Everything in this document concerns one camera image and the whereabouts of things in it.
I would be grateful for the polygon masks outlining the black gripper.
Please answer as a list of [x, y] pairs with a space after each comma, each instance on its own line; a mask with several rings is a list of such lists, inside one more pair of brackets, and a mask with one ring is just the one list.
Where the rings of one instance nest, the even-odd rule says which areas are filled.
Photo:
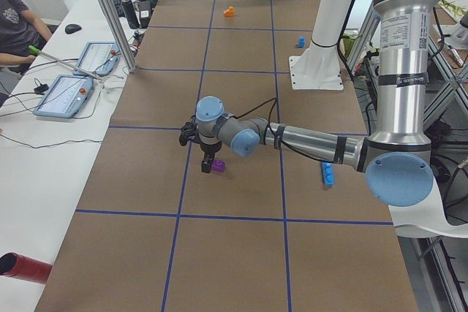
[[215, 144], [207, 144], [204, 142], [200, 143], [201, 150], [204, 152], [203, 160], [201, 161], [201, 171], [204, 173], [210, 173], [211, 167], [214, 161], [214, 155], [219, 152], [222, 148], [222, 143], [217, 142]]

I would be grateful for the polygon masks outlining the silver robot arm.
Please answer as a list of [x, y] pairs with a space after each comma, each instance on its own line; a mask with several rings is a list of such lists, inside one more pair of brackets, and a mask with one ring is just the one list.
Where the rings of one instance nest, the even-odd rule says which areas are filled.
[[377, 128], [361, 140], [271, 123], [242, 121], [227, 113], [214, 96], [202, 98], [179, 137], [204, 152], [203, 172], [210, 172], [222, 146], [241, 156], [258, 145], [289, 149], [317, 161], [346, 164], [362, 172], [374, 196], [398, 207], [416, 205], [431, 193], [431, 142], [423, 132], [428, 80], [430, 12], [439, 0], [374, 0], [380, 16]]

